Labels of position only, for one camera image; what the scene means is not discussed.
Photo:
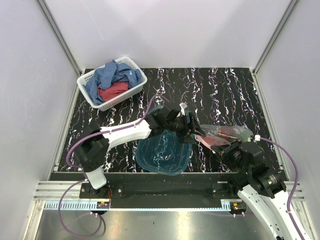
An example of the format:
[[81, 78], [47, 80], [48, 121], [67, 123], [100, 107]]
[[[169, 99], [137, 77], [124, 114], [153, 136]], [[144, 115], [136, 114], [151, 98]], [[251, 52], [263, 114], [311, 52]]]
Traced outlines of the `clear zip top bag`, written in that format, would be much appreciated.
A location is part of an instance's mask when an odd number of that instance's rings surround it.
[[210, 149], [214, 154], [220, 152], [223, 146], [229, 146], [236, 141], [249, 142], [253, 132], [245, 125], [218, 126], [202, 124], [200, 126], [206, 136], [194, 135], [195, 139]]

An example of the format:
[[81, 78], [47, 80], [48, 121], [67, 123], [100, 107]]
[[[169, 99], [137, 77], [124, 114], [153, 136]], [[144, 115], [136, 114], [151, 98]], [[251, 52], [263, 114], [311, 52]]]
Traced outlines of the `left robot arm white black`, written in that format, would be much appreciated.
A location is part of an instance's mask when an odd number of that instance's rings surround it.
[[107, 179], [101, 167], [107, 151], [127, 142], [158, 136], [164, 131], [175, 133], [180, 143], [193, 142], [195, 135], [206, 136], [185, 103], [167, 103], [147, 111], [135, 121], [98, 127], [82, 137], [74, 145], [73, 151], [80, 162], [85, 181], [91, 185], [90, 192], [97, 198], [103, 198], [108, 193]]

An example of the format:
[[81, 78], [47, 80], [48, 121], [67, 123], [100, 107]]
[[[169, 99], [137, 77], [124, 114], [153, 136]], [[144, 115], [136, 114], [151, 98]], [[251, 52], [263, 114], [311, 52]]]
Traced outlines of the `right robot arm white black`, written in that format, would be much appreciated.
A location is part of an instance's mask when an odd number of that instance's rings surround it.
[[310, 239], [291, 208], [293, 193], [280, 173], [267, 166], [256, 142], [237, 140], [210, 149], [237, 172], [228, 180], [228, 195], [243, 200], [273, 240]]

